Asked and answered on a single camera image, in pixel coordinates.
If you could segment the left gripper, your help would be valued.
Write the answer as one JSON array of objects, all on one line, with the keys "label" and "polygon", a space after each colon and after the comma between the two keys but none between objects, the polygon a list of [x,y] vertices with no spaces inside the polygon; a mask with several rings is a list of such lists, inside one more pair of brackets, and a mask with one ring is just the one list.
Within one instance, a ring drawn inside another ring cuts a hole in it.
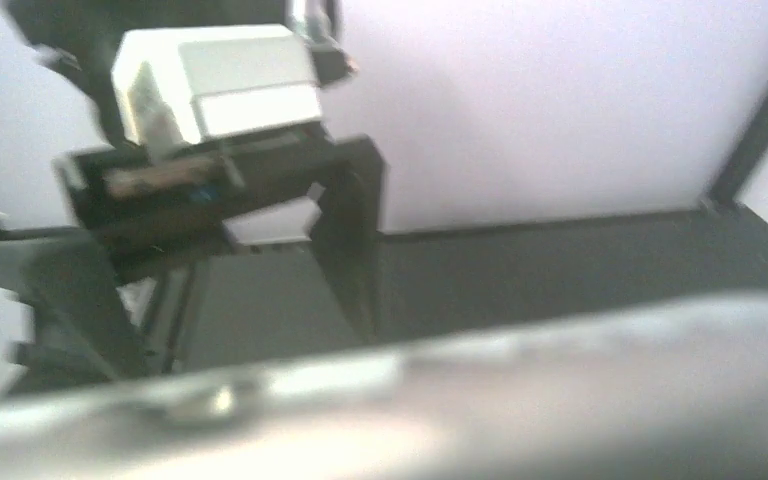
[{"label": "left gripper", "polygon": [[256,150],[195,153],[176,172],[138,149],[83,151],[53,164],[76,220],[131,283],[229,251],[226,220],[320,186],[311,251],[345,318],[366,341],[379,328],[378,241],[386,163],[366,135],[310,137]]}]

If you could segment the metal tongs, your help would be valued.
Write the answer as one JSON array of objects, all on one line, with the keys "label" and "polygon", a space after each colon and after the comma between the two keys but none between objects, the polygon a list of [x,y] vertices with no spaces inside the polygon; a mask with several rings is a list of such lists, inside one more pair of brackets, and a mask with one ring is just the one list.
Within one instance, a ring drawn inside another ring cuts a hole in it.
[{"label": "metal tongs", "polygon": [[5,403],[0,479],[768,479],[768,293]]}]

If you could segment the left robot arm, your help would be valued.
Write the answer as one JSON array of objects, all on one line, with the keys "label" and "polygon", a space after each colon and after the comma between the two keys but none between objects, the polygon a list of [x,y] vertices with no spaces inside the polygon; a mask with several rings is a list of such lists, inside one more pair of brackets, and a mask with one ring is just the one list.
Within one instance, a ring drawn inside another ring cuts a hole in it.
[{"label": "left robot arm", "polygon": [[336,1],[0,1],[12,396],[369,345],[385,161]]}]

